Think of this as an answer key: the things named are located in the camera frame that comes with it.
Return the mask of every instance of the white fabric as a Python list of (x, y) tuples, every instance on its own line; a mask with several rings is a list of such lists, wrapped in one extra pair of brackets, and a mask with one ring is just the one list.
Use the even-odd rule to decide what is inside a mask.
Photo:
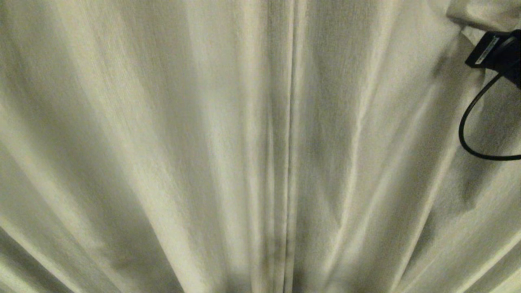
[[(0, 290), (519, 292), (521, 163), (457, 126), (520, 11), (0, 1)], [(469, 141), (519, 153), (495, 93)]]

